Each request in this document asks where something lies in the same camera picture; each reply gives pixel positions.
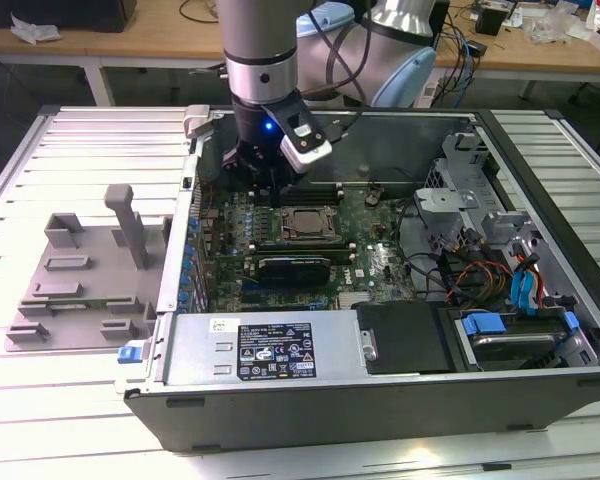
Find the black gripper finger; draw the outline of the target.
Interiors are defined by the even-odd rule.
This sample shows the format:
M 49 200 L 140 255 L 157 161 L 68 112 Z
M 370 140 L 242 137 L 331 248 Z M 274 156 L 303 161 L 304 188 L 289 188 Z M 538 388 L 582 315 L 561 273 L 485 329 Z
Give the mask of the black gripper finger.
M 282 196 L 286 194 L 290 187 L 296 185 L 301 180 L 301 176 L 292 168 L 271 168 L 269 176 L 270 205 L 272 207 L 279 207 Z
M 227 190 L 244 194 L 252 204 L 256 204 L 259 200 L 261 167 L 262 155 L 259 148 L 246 142 L 238 142 L 233 149 L 223 154 L 222 169 Z

